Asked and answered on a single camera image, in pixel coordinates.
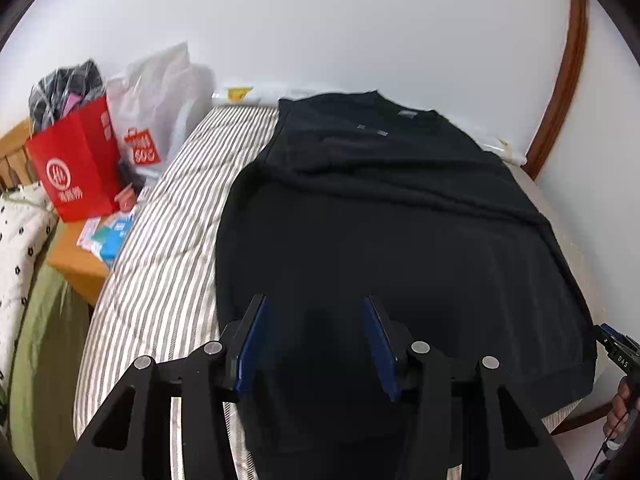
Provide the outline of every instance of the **wooden nightstand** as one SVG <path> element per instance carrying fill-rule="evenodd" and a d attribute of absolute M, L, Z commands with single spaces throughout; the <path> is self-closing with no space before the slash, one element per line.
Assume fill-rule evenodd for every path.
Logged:
<path fill-rule="evenodd" d="M 85 220 L 62 224 L 64 229 L 47 256 L 47 263 L 57 269 L 80 296 L 95 306 L 109 269 L 89 251 L 76 246 Z"/>

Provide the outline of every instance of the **black sweatshirt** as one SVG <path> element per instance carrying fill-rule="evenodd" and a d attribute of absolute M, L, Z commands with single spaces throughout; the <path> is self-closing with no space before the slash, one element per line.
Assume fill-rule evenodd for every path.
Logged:
<path fill-rule="evenodd" d="M 261 480 L 393 478 L 410 415 L 380 387 L 368 294 L 447 356 L 497 357 L 540 416 L 591 391 L 584 298 L 500 158 L 435 111 L 376 92 L 279 108 L 270 143 L 232 186 L 216 245 L 222 326 L 255 293 L 270 300 L 254 392 L 240 404 Z"/>

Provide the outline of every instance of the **cable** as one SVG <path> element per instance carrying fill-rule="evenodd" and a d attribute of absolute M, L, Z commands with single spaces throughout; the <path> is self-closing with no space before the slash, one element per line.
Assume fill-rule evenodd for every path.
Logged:
<path fill-rule="evenodd" d="M 584 476 L 583 480 L 587 480 L 587 478 L 589 477 L 589 475 L 591 474 L 591 470 L 593 469 L 593 466 L 596 465 L 596 460 L 598 459 L 598 457 L 600 456 L 600 452 L 602 451 L 602 448 L 605 446 L 605 444 L 611 440 L 611 435 L 613 434 L 614 431 L 616 431 L 616 428 L 618 427 L 618 424 L 620 424 L 620 422 L 622 422 L 625 417 L 631 412 L 631 409 L 633 408 L 633 405 L 630 403 L 629 407 L 626 409 L 626 413 L 622 416 L 622 418 L 620 418 L 619 421 L 617 421 L 616 425 L 613 427 L 613 429 L 611 431 L 609 431 L 609 434 L 605 437 L 604 442 L 602 443 L 602 445 L 600 446 L 600 449 L 598 450 L 598 452 L 596 453 L 596 456 L 593 459 L 593 462 L 591 462 L 591 467 L 589 468 L 589 470 L 587 471 L 587 474 Z"/>

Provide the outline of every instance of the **wooden headboard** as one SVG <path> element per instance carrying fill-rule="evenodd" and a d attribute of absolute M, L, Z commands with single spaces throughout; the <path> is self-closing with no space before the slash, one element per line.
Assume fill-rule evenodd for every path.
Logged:
<path fill-rule="evenodd" d="M 29 120 L 25 119 L 0 137 L 0 187 L 2 191 L 18 184 L 30 184 L 39 180 L 24 147 L 24 143 L 30 135 Z"/>
<path fill-rule="evenodd" d="M 589 28 L 588 0 L 570 0 L 569 27 L 556 86 L 522 168 L 535 180 L 560 134 L 578 86 Z"/>

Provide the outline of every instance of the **yellow object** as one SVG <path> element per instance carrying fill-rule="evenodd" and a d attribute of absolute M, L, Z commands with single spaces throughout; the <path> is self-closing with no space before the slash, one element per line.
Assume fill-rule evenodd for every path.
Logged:
<path fill-rule="evenodd" d="M 229 99 L 232 103 L 237 103 L 244 99 L 246 95 L 253 89 L 254 87 L 252 86 L 227 88 L 226 98 Z"/>

